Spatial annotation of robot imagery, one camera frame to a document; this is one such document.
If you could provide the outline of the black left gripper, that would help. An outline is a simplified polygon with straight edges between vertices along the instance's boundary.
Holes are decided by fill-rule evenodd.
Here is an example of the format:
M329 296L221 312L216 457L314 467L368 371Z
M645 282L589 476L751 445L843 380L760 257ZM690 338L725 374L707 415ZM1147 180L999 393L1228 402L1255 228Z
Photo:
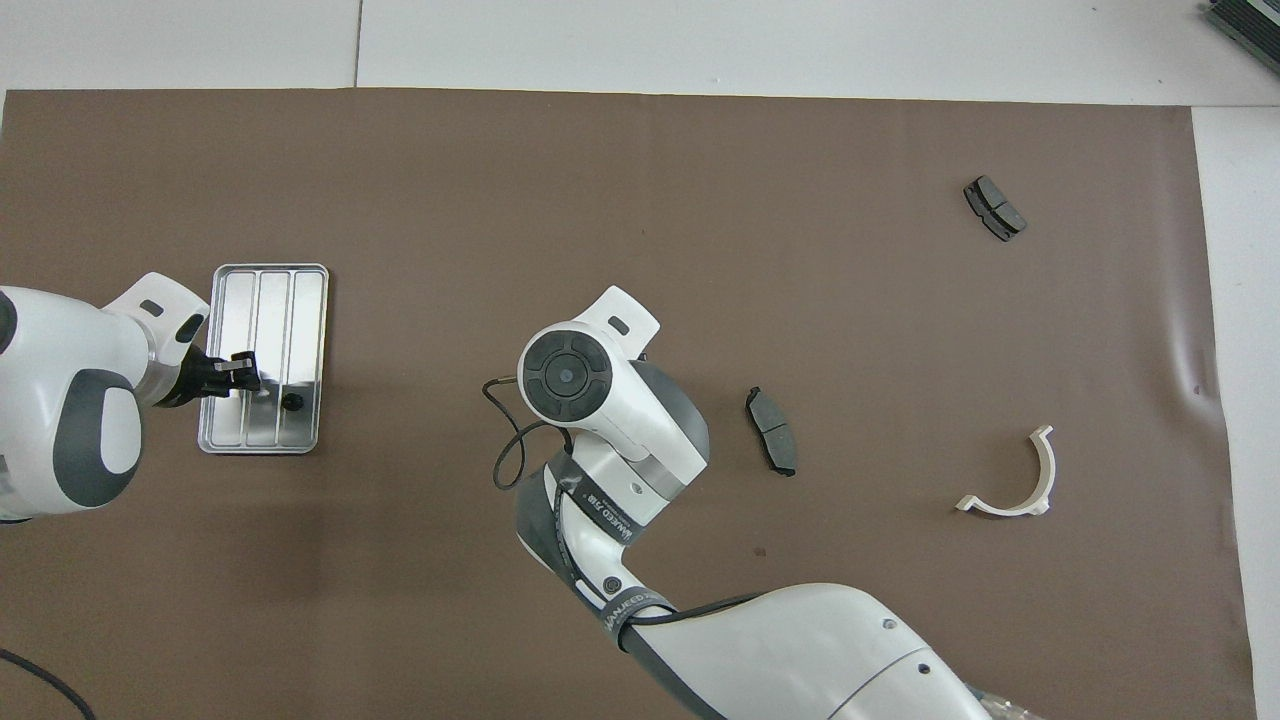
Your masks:
M255 352L210 357L191 345L182 360L175 384L160 400L160 407L179 407L196 398L230 397L234 392L257 393L261 379Z

